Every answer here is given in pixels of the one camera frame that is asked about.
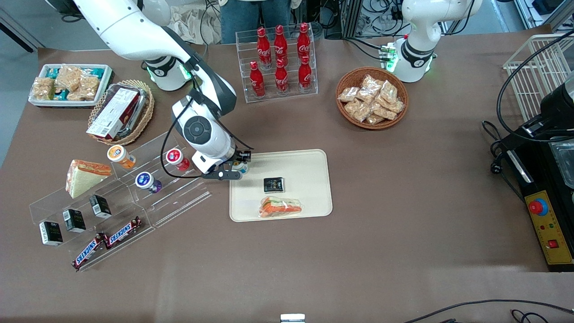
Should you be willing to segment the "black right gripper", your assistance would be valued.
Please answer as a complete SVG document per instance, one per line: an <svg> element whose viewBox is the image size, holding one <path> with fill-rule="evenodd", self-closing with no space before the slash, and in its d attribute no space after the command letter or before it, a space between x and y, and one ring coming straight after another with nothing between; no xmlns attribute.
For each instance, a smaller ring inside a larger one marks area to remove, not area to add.
<svg viewBox="0 0 574 323"><path fill-rule="evenodd" d="M237 172L247 173L250 161L252 161L251 150L237 150L230 159L220 165L219 169L226 171L228 175L235 175Z"/></svg>

